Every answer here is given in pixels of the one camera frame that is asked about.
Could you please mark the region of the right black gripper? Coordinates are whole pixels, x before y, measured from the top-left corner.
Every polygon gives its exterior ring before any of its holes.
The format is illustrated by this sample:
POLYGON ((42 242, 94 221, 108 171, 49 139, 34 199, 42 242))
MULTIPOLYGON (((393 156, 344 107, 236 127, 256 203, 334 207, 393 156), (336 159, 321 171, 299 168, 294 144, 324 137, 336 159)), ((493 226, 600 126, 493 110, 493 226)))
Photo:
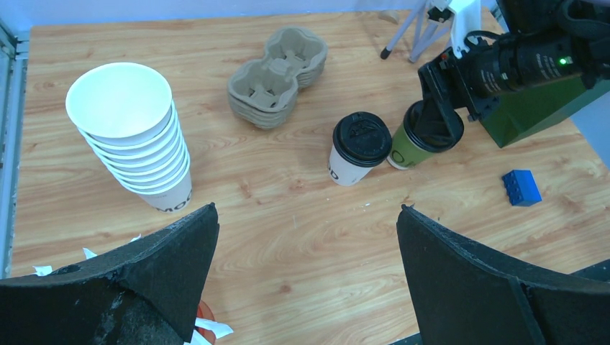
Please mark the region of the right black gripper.
POLYGON ((440 67, 427 63, 418 69, 423 104, 415 133, 423 141, 460 139, 453 105, 465 107, 470 121, 480 121, 497 109, 501 94, 524 89, 517 63, 517 35, 469 33, 466 38, 475 42, 466 44, 470 50, 461 58, 447 48, 440 55, 440 67))

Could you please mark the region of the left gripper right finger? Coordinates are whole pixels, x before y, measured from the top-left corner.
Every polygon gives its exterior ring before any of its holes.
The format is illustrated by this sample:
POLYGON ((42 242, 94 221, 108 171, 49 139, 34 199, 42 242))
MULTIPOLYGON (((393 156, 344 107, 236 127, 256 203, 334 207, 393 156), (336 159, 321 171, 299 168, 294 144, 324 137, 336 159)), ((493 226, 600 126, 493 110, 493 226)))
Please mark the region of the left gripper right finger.
POLYGON ((609 262, 524 262, 403 206, 396 222, 420 344, 607 344, 609 262))

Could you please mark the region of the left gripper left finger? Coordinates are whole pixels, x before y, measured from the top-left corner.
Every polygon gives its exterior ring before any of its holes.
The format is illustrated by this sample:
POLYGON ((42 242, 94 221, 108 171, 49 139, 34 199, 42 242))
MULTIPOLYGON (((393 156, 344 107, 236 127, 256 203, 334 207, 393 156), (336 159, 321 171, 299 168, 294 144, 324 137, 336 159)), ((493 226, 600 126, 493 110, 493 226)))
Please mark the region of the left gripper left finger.
POLYGON ((213 203, 48 275, 1 281, 3 344, 183 344, 219 237, 213 203))

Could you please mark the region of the green paper coffee cup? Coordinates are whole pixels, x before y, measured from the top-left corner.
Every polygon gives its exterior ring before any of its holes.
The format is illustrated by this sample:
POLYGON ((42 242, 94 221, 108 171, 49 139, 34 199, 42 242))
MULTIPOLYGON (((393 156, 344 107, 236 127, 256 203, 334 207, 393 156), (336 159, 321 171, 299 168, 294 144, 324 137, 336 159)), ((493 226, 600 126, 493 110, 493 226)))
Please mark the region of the green paper coffee cup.
POLYGON ((405 130, 404 124, 395 131, 392 137, 392 147, 387 161, 399 170, 406 170, 427 160, 431 152, 422 149, 414 142, 405 130))

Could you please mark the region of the green paper bag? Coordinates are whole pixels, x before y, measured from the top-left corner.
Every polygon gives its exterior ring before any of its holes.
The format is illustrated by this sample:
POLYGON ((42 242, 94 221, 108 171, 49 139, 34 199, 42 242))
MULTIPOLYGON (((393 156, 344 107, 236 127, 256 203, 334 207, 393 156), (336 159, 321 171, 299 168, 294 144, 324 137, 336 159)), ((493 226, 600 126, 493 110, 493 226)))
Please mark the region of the green paper bag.
POLYGON ((507 147, 559 124, 608 91, 608 80, 587 89, 576 77, 504 94, 481 124, 498 147, 507 147))

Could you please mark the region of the black plastic cup lid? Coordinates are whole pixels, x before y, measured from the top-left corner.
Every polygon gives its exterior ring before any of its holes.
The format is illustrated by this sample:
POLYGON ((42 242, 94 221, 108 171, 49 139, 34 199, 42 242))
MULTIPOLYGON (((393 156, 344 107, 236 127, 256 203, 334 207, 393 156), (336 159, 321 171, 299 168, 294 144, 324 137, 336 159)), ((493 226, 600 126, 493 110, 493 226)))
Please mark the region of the black plastic cup lid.
POLYGON ((338 155, 358 167, 376 167, 390 154, 392 136, 385 122, 367 111, 339 120, 332 133, 338 155))

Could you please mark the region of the white paper coffee cup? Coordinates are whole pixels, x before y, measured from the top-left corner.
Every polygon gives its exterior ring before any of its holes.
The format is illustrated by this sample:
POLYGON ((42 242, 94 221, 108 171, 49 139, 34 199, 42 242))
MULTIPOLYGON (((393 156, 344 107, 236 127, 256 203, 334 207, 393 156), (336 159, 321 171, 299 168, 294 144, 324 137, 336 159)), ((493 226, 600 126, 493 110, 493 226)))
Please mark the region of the white paper coffee cup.
POLYGON ((360 167, 343 158, 335 146, 332 147, 328 171, 331 179, 338 185, 351 186, 361 181, 370 171, 371 167, 360 167))

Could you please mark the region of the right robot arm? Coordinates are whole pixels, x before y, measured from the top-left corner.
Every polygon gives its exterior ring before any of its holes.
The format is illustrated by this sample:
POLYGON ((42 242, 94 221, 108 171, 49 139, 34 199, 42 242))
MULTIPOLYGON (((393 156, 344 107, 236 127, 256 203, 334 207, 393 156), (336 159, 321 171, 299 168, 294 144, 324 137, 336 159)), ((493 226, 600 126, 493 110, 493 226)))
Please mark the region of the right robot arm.
POLYGON ((435 1, 451 14, 452 45, 418 71, 422 99, 404 117, 406 133, 429 146, 452 146, 464 131, 458 109, 480 121, 500 97, 568 78, 586 88, 609 78, 609 5, 588 1, 499 1, 508 30, 496 34, 474 19, 474 1, 435 1))

